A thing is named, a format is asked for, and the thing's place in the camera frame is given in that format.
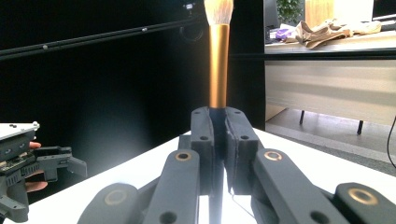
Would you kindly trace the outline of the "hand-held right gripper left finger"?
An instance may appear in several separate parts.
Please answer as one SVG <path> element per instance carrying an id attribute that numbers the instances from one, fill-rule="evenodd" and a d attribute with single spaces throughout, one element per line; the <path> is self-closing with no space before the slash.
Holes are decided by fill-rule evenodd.
<path id="1" fill-rule="evenodd" d="M 200 192 L 211 195 L 214 189 L 214 132 L 207 107 L 191 112 L 191 149 L 200 157 Z"/>

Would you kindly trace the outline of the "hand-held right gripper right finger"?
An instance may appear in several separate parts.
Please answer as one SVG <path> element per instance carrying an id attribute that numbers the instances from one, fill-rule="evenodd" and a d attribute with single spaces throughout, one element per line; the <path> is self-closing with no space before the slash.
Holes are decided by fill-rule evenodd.
<path id="1" fill-rule="evenodd" d="M 250 195 L 254 179 L 252 166 L 262 144 L 241 110 L 227 107 L 225 112 L 227 131 L 225 169 L 228 187 L 236 195 Z"/>

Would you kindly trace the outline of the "gold ferrule makeup brush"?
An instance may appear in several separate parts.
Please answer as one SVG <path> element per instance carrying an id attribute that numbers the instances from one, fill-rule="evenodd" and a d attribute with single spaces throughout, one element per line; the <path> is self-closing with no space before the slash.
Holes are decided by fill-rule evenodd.
<path id="1" fill-rule="evenodd" d="M 214 174 L 213 191 L 209 196 L 209 223 L 221 224 L 229 33 L 233 0 L 204 0 L 204 6 L 209 25 L 209 116 L 214 129 Z"/>

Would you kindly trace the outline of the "black curtain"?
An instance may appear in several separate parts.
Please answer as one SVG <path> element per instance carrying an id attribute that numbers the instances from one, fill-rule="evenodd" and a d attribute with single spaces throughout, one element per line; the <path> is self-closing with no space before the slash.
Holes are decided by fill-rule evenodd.
<path id="1" fill-rule="evenodd" d="M 0 122 L 32 122 L 96 175 L 186 132 L 208 102 L 204 0 L 0 0 L 0 50 L 201 16 L 190 26 L 0 62 Z"/>

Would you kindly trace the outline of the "white table sheet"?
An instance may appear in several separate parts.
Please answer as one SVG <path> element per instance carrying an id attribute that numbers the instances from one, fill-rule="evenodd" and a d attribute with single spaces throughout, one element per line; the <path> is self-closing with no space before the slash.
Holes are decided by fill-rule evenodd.
<path id="1" fill-rule="evenodd" d="M 355 182 L 380 192 L 396 204 L 396 177 L 357 163 L 337 158 L 282 137 L 258 130 L 266 148 L 286 153 L 304 175 L 317 187 L 335 192 L 342 183 Z M 127 183 L 136 188 L 159 176 L 168 154 L 177 149 L 174 138 L 125 163 L 88 178 L 29 206 L 28 220 L 4 224 L 76 224 L 96 193 L 113 183 Z"/>

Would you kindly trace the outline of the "beige office desk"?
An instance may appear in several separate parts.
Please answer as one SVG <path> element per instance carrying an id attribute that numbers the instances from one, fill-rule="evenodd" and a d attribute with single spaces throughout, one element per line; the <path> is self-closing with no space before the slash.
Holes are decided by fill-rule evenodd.
<path id="1" fill-rule="evenodd" d="M 313 49 L 264 48 L 266 102 L 390 125 L 396 117 L 396 31 L 355 35 Z"/>

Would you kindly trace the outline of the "purple item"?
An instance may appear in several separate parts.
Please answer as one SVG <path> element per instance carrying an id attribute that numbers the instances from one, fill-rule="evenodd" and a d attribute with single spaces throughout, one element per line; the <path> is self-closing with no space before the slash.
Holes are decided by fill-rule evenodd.
<path id="1" fill-rule="evenodd" d="M 276 31 L 276 39 L 278 40 L 286 40 L 290 36 L 292 36 L 294 30 L 293 29 L 278 29 Z"/>

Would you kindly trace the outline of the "black metal stand bar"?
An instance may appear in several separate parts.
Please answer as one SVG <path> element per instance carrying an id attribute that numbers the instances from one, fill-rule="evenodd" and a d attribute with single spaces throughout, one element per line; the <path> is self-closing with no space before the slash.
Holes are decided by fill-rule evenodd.
<path id="1" fill-rule="evenodd" d="M 126 38 L 134 35 L 145 35 L 154 32 L 176 29 L 176 28 L 200 23 L 202 21 L 203 18 L 201 16 L 198 16 L 181 21 L 170 21 L 166 23 L 159 23 L 159 24 L 146 25 L 131 29 L 124 29 L 114 32 L 101 33 L 97 35 L 86 35 L 82 37 L 70 38 L 65 40 L 57 40 L 57 41 L 36 44 L 26 47 L 4 49 L 4 50 L 0 50 L 0 62 L 5 60 L 20 58 L 20 57 L 26 57 L 30 55 L 36 55 L 40 53 L 48 53 L 57 50 L 71 49 L 71 48 L 86 46 L 90 44 L 107 42 L 107 41 Z"/>

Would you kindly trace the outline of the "beige cloth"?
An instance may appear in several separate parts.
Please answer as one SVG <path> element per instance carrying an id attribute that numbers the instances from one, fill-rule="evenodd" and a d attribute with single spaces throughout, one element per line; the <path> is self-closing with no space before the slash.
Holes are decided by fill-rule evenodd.
<path id="1" fill-rule="evenodd" d="M 354 35 L 372 35 L 381 32 L 380 21 L 341 23 L 337 19 L 326 20 L 323 23 L 310 27 L 305 21 L 300 21 L 285 43 L 295 43 L 314 49 L 328 41 L 350 38 Z"/>

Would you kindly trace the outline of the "green potted plant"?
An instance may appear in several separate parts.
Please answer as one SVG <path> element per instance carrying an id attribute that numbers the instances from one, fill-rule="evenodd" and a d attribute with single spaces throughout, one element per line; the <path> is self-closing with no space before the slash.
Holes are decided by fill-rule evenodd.
<path id="1" fill-rule="evenodd" d="M 276 0 L 276 9 L 282 23 L 298 23 L 304 18 L 304 0 Z"/>

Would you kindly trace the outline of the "wooden panel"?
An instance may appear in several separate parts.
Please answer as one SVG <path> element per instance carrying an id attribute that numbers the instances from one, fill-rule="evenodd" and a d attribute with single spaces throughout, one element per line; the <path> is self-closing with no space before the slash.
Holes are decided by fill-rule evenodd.
<path id="1" fill-rule="evenodd" d="M 334 0 L 305 0 L 305 22 L 310 27 L 333 18 Z"/>

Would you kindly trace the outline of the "dark monitor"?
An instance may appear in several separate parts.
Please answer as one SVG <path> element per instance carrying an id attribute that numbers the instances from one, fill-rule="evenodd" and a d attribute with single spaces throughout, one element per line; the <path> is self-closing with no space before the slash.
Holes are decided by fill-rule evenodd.
<path id="1" fill-rule="evenodd" d="M 373 20 L 396 20 L 396 0 L 374 0 Z"/>

